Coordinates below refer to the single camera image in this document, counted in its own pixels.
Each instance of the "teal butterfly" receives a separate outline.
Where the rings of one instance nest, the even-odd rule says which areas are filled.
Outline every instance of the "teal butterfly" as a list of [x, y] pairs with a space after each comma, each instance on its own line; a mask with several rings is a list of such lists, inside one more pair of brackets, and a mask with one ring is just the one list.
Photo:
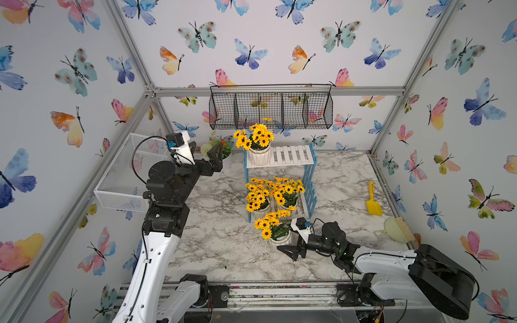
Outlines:
[[203, 44], [209, 48], [216, 47], [217, 37], [211, 33], [216, 30], [216, 24], [213, 21], [202, 24], [199, 26], [199, 29], [194, 21], [192, 28], [194, 28], [195, 32], [190, 28], [179, 28], [178, 33], [185, 38], [185, 44], [187, 44], [187, 47], [190, 48], [193, 53], [199, 51], [199, 44], [201, 44], [201, 47], [203, 47]]

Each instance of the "flower pot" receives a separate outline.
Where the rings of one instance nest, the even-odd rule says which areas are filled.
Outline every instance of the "flower pot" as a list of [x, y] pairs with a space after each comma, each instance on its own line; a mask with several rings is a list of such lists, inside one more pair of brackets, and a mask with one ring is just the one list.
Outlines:
[[251, 163], [256, 166], [264, 166], [267, 165], [268, 161], [271, 159], [271, 145], [267, 146], [266, 149], [263, 150], [255, 150], [250, 148], [250, 159]]

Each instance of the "marble floor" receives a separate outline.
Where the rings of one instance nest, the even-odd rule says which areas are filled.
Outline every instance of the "marble floor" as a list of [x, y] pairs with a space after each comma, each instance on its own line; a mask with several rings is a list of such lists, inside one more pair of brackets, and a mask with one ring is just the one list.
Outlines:
[[[318, 151], [314, 186], [318, 203], [311, 219], [337, 221], [347, 240], [370, 248], [407, 250], [387, 236], [377, 238], [392, 211], [374, 170], [364, 152]], [[343, 280], [346, 273], [328, 257], [308, 252], [307, 258], [292, 261], [261, 238], [248, 223], [247, 194], [242, 165], [243, 153], [235, 152], [221, 173], [202, 176], [192, 190], [187, 205], [190, 214], [178, 248], [166, 271], [165, 280], [179, 281], [186, 273], [203, 274], [209, 281], [307, 281]], [[250, 170], [250, 177], [273, 179], [302, 178], [302, 166], [268, 167]], [[384, 211], [369, 215], [368, 181], [375, 182], [375, 200]], [[321, 222], [314, 225], [321, 233]]]

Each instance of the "butterfly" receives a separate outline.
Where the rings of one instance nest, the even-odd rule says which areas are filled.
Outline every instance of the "butterfly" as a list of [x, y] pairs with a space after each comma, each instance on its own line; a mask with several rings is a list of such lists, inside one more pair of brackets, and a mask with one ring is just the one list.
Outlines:
[[397, 185], [397, 189], [395, 189], [394, 193], [391, 192], [391, 195], [393, 195], [393, 199], [395, 200], [395, 203], [399, 207], [399, 210], [401, 210], [401, 212], [406, 213], [406, 208], [402, 204], [403, 199], [402, 199], [402, 196], [400, 195], [400, 185]]
[[232, 7], [232, 3], [234, 3], [235, 10], [237, 10], [239, 16], [243, 16], [250, 8], [246, 0], [216, 0], [217, 10], [225, 12], [228, 5], [230, 5], [230, 8]]
[[384, 96], [384, 95], [383, 96], [378, 96], [378, 97], [375, 97], [375, 96], [365, 96], [365, 97], [362, 97], [363, 101], [361, 101], [359, 103], [359, 106], [367, 105], [369, 108], [376, 107], [377, 106], [376, 102], [381, 101], [385, 97], [386, 96]]
[[356, 150], [357, 148], [356, 147], [350, 147], [350, 146], [347, 146], [347, 145], [342, 145], [340, 143], [336, 143], [336, 149], [337, 150]]
[[350, 114], [345, 118], [343, 118], [340, 114], [336, 115], [335, 122], [336, 124], [332, 126], [332, 130], [338, 131], [343, 128], [345, 132], [351, 132], [354, 128], [352, 125], [356, 125], [362, 118], [354, 118], [350, 119]]
[[418, 94], [413, 95], [413, 93], [411, 93], [409, 96], [409, 99], [406, 101], [406, 106], [404, 107], [404, 113], [408, 113], [412, 109], [411, 105], [415, 104], [415, 102], [418, 101], [419, 98], [420, 98], [420, 96]]
[[20, 148], [7, 164], [3, 172], [0, 172], [0, 209], [14, 202], [12, 192], [16, 189], [27, 193], [36, 187], [34, 176], [20, 176], [29, 169], [29, 154]]
[[427, 175], [419, 167], [421, 164], [423, 164], [423, 162], [420, 161], [417, 164], [417, 151], [415, 150], [415, 152], [413, 152], [409, 158], [410, 160], [406, 160], [406, 163], [404, 164], [404, 169], [409, 171], [409, 181], [413, 184], [416, 184], [417, 178], [420, 180], [427, 179]]
[[313, 145], [316, 145], [318, 147], [322, 147], [324, 144], [325, 144], [325, 138], [327, 137], [327, 135], [322, 135], [322, 136], [319, 136], [319, 137], [316, 137], [316, 136], [312, 136], [312, 138], [302, 138], [303, 140], [303, 143], [306, 144], [306, 145], [309, 145], [309, 144], [313, 144]]
[[63, 132], [68, 131], [68, 144], [71, 146], [81, 147], [81, 144], [83, 143], [84, 128], [81, 123], [81, 117], [79, 116], [78, 106], [75, 107], [75, 112], [77, 114], [77, 117], [55, 111], [52, 111], [50, 115], [52, 122], [54, 122], [54, 125], [58, 129], [63, 130]]
[[27, 19], [31, 23], [31, 13], [35, 7], [41, 7], [36, 4], [38, 0], [34, 0], [29, 4], [27, 0], [3, 0], [0, 6], [6, 8], [2, 10], [2, 15], [11, 24], [23, 24]]
[[[188, 87], [195, 88], [194, 84], [190, 84]], [[189, 103], [196, 103], [197, 97], [176, 97], [176, 99], [179, 99], [179, 102], [183, 103], [184, 105], [189, 106]]]
[[390, 16], [392, 16], [394, 13], [397, 13], [402, 9], [402, 6], [404, 3], [402, 0], [372, 0], [372, 5], [370, 6], [370, 9], [373, 12], [377, 12], [377, 10], [380, 9], [384, 5], [386, 7], [386, 4], [388, 5], [388, 13]]
[[121, 123], [126, 123], [127, 120], [129, 120], [131, 114], [133, 113], [132, 107], [123, 105], [117, 99], [113, 99], [113, 101], [111, 101], [111, 106], [113, 107], [113, 110], [115, 110], [117, 116], [120, 118], [120, 120], [115, 121], [116, 126], [118, 126], [118, 124]]
[[350, 80], [348, 76], [348, 70], [346, 68], [340, 69], [338, 72], [338, 77], [336, 77], [336, 83], [332, 83], [329, 81], [330, 84], [336, 87], [343, 87], [343, 86], [354, 86], [352, 81]]
[[134, 270], [136, 269], [136, 265], [138, 264], [138, 259], [140, 258], [140, 250], [142, 249], [142, 239], [138, 242], [138, 247], [136, 250], [133, 250], [133, 253], [131, 254], [132, 257], [124, 263], [122, 268], [129, 270], [131, 269], [134, 273]]
[[149, 12], [158, 4], [158, 0], [124, 0], [124, 2], [129, 5], [122, 8], [126, 17], [134, 18], [138, 13], [138, 19], [142, 16], [149, 26], [156, 24], [155, 18]]
[[444, 143], [442, 148], [440, 149], [440, 155], [434, 155], [434, 162], [440, 164], [438, 168], [440, 173], [446, 174], [447, 169], [452, 172], [458, 172], [461, 168], [454, 164], [450, 159], [454, 158], [449, 155], [449, 149], [447, 148], [447, 143]]
[[222, 69], [216, 70], [216, 82], [217, 86], [236, 85], [226, 76], [226, 73]]
[[83, 97], [87, 96], [88, 91], [84, 83], [88, 84], [88, 81], [95, 81], [97, 79], [97, 72], [94, 66], [86, 61], [86, 52], [84, 49], [79, 48], [73, 56], [73, 65], [66, 56], [65, 58], [67, 61], [61, 60], [61, 62], [71, 67], [72, 70], [63, 68], [57, 71], [54, 75], [56, 81], [68, 84], [70, 90], [76, 94], [80, 94]]
[[72, 292], [70, 292], [70, 298], [68, 299], [68, 302], [61, 297], [61, 295], [53, 291], [50, 293], [49, 301], [50, 301], [50, 307], [53, 309], [61, 309], [59, 312], [54, 314], [51, 318], [45, 321], [45, 323], [67, 323], [69, 318], [72, 318], [70, 315], [70, 307], [72, 305], [72, 297], [77, 293], [77, 290], [74, 292], [72, 289]]
[[346, 26], [341, 29], [341, 24], [343, 24], [343, 21], [338, 25], [336, 22], [336, 26], [338, 27], [338, 31], [336, 31], [332, 27], [323, 27], [320, 29], [320, 34], [325, 38], [323, 40], [323, 47], [326, 49], [327, 53], [330, 53], [336, 44], [341, 42], [341, 46], [345, 48], [350, 48], [352, 43], [354, 42], [354, 39], [356, 38], [355, 34], [352, 33], [353, 31], [359, 29], [359, 26], [361, 25], [360, 21], [354, 21], [350, 24], [347, 24]]
[[81, 222], [79, 222], [79, 225], [77, 226], [77, 228], [78, 229], [84, 228], [88, 224], [88, 215], [93, 216], [93, 215], [95, 215], [95, 213], [97, 213], [97, 204], [93, 203], [92, 205], [90, 205], [90, 207], [84, 214], [83, 219], [81, 220]]
[[178, 58], [171, 53], [167, 48], [160, 47], [160, 57], [163, 58], [163, 61], [166, 61], [167, 63], [163, 64], [162, 70], [167, 72], [168, 75], [172, 75], [176, 73], [176, 71], [179, 71], [179, 64], [181, 64], [181, 59], [185, 55], [181, 55], [181, 57]]
[[434, 64], [433, 65], [433, 57], [432, 56], [429, 57], [428, 59], [425, 60], [425, 64], [423, 66], [423, 69], [427, 68], [427, 70], [424, 72], [424, 74], [422, 74], [422, 76], [426, 75], [427, 72], [429, 72], [430, 70], [432, 70], [433, 68], [435, 68], [437, 66], [438, 66], [438, 64]]
[[206, 22], [199, 26], [199, 30], [197, 29], [197, 25], [194, 21], [195, 33], [190, 28], [179, 28], [178, 33], [185, 38], [185, 43], [187, 47], [192, 50], [193, 53], [197, 53], [199, 51], [199, 44], [201, 43], [201, 47], [205, 44], [209, 48], [216, 47], [216, 35], [212, 34], [214, 30], [216, 30], [216, 24], [213, 21]]
[[486, 267], [481, 264], [479, 259], [499, 260], [499, 255], [492, 250], [485, 249], [479, 251], [480, 238], [478, 233], [470, 231], [467, 237], [461, 236], [460, 240], [461, 245], [466, 250], [465, 252], [470, 254], [479, 263], [481, 271], [483, 271], [483, 268], [486, 269]]
[[275, 8], [277, 17], [282, 18], [287, 13], [287, 18], [292, 15], [295, 25], [303, 23], [303, 16], [300, 11], [312, 5], [314, 0], [281, 0], [282, 5]]
[[108, 148], [110, 148], [110, 141], [108, 140], [108, 138], [104, 138], [104, 140], [102, 141], [102, 150], [99, 149], [100, 155], [98, 153], [96, 153], [96, 155], [104, 157], [104, 153], [108, 151]]
[[517, 19], [512, 21], [506, 31], [503, 33], [503, 42], [510, 41], [511, 39], [517, 37]]
[[444, 127], [444, 112], [447, 107], [447, 102], [447, 98], [441, 98], [433, 109], [431, 109], [430, 104], [427, 106], [429, 109], [429, 121], [427, 125], [433, 124], [436, 130], [440, 130]]
[[97, 248], [95, 248], [94, 244], [91, 242], [90, 244], [92, 246], [87, 247], [93, 249], [94, 253], [84, 258], [83, 261], [79, 263], [77, 268], [84, 270], [84, 272], [89, 272], [93, 267], [94, 275], [102, 275], [106, 271], [106, 267], [104, 266], [106, 257], [115, 253], [116, 244], [113, 241], [108, 243], [109, 238], [110, 234], [108, 233], [108, 228], [104, 227], [100, 235]]
[[463, 43], [459, 39], [452, 41], [451, 52], [447, 55], [447, 59], [445, 60], [446, 70], [450, 69], [453, 65], [454, 67], [458, 66], [458, 72], [460, 75], [463, 75], [474, 65], [474, 57], [481, 56], [486, 47], [483, 45], [474, 45], [467, 48], [471, 41], [472, 39], [468, 40], [468, 38], [465, 40], [466, 45], [462, 51], [460, 50]]
[[236, 47], [235, 50], [240, 53], [240, 56], [235, 59], [237, 64], [244, 66], [244, 64], [248, 63], [248, 66], [252, 70], [256, 70], [257, 68], [259, 68], [257, 60], [266, 57], [267, 49], [252, 52], [255, 46], [252, 47], [250, 45], [249, 47], [247, 47], [237, 38], [234, 39], [234, 43]]
[[409, 139], [409, 137], [411, 137], [413, 135], [413, 130], [409, 130], [407, 133], [406, 133], [406, 125], [401, 125], [400, 126], [400, 130], [397, 131], [397, 137], [399, 138], [399, 141], [403, 142], [404, 144], [406, 144], [406, 147], [407, 147], [407, 142], [406, 140]]
[[437, 208], [438, 199], [436, 198], [435, 194], [433, 195], [433, 199], [431, 200], [431, 205], [429, 205], [427, 202], [423, 204], [423, 210], [428, 213], [427, 225], [429, 226], [429, 228], [434, 229], [434, 225], [437, 224], [444, 231], [447, 231], [445, 223], [439, 217], [441, 212], [436, 212]]
[[99, 30], [100, 18], [90, 10], [94, 6], [93, 0], [57, 0], [57, 3], [63, 8], [70, 8], [68, 20], [78, 32], [84, 33], [86, 21]]
[[111, 322], [111, 316], [113, 314], [113, 306], [115, 305], [115, 302], [118, 298], [118, 292], [115, 290], [115, 288], [112, 288], [110, 290], [110, 287], [108, 285], [104, 286], [102, 289], [102, 294], [100, 297], [100, 310], [95, 309], [97, 311], [97, 314], [95, 316], [100, 316], [97, 318], [95, 323], [110, 323]]
[[478, 216], [480, 218], [492, 218], [494, 219], [494, 213], [491, 211], [507, 211], [511, 212], [515, 208], [515, 205], [512, 202], [509, 202], [505, 199], [500, 198], [491, 198], [493, 196], [497, 196], [499, 194], [492, 194], [494, 191], [494, 187], [492, 186], [492, 190], [488, 196], [485, 196], [483, 192], [483, 187], [481, 184], [475, 179], [470, 179], [470, 184], [472, 185], [472, 194], [474, 196], [469, 195], [470, 204], [468, 205], [471, 209], [478, 209]]
[[294, 128], [286, 128], [282, 126], [282, 124], [278, 121], [273, 120], [273, 123], [275, 124], [275, 129], [273, 129], [274, 134], [282, 133], [284, 137], [289, 137], [291, 135], [290, 131]]
[[481, 83], [481, 86], [476, 90], [476, 98], [475, 99], [465, 99], [465, 104], [463, 107], [465, 110], [474, 111], [470, 116], [470, 124], [473, 126], [478, 126], [483, 121], [483, 115], [487, 120], [501, 120], [506, 117], [506, 112], [499, 110], [493, 105], [489, 104], [492, 101], [497, 99], [493, 99], [494, 95], [488, 98], [490, 91], [490, 80], [485, 78]]
[[195, 137], [195, 133], [194, 131], [196, 131], [199, 127], [189, 127], [189, 125], [186, 125], [186, 126], [183, 126], [175, 121], [173, 121], [172, 123], [174, 123], [174, 125], [179, 129], [179, 130], [186, 130], [188, 133], [189, 133], [189, 136], [191, 138], [194, 138]]
[[23, 77], [19, 76], [18, 74], [6, 72], [12, 68], [12, 66], [9, 65], [13, 55], [13, 51], [11, 49], [12, 46], [0, 47], [0, 82], [15, 90], [20, 91], [23, 89], [25, 84], [27, 84], [27, 82], [24, 81]]
[[372, 55], [364, 58], [364, 63], [366, 65], [372, 65], [372, 63], [375, 63], [376, 69], [381, 69], [386, 66], [385, 59], [392, 59], [400, 52], [402, 52], [401, 49], [397, 49], [394, 51], [387, 51], [386, 49], [390, 47], [391, 45], [384, 45], [384, 48], [381, 46], [381, 43], [377, 40], [377, 38], [372, 39], [372, 47], [370, 48], [370, 52], [372, 52]]
[[492, 290], [492, 299], [485, 293], [481, 293], [478, 296], [478, 304], [485, 310], [489, 311], [494, 318], [490, 320], [491, 323], [510, 323], [515, 321], [517, 317], [508, 316], [508, 292], [506, 289]]
[[386, 154], [384, 155], [383, 167], [388, 168], [389, 175], [393, 175], [395, 170], [399, 169], [399, 165], [393, 161], [393, 156], [388, 154], [388, 151], [386, 151]]
[[27, 269], [32, 260], [36, 258], [45, 241], [45, 237], [34, 233], [25, 240], [16, 242], [0, 242], [0, 270], [9, 273], [0, 278], [0, 286], [3, 285], [15, 273]]
[[370, 133], [379, 133], [379, 131], [383, 128], [383, 126], [381, 125], [381, 123], [377, 120], [373, 120], [373, 126], [375, 128], [373, 129], [370, 129]]
[[125, 62], [122, 62], [122, 58], [116, 60], [114, 58], [107, 56], [106, 60], [108, 61], [108, 63], [110, 63], [113, 70], [118, 72], [117, 81], [120, 84], [124, 84], [126, 82], [126, 78], [130, 82], [134, 81], [134, 74], [133, 72], [129, 71], [133, 68], [133, 66], [131, 65], [131, 60], [129, 58]]
[[506, 164], [503, 166], [508, 173], [517, 174], [517, 156], [507, 156]]

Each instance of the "potted plant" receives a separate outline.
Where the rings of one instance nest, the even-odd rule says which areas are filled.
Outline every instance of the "potted plant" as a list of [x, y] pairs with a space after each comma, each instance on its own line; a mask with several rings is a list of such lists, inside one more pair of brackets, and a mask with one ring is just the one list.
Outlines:
[[237, 130], [233, 134], [233, 138], [237, 139], [237, 148], [243, 147], [249, 150], [251, 154], [251, 162], [257, 166], [264, 166], [271, 159], [270, 143], [275, 136], [263, 124], [254, 124], [250, 126], [249, 134], [245, 129]]

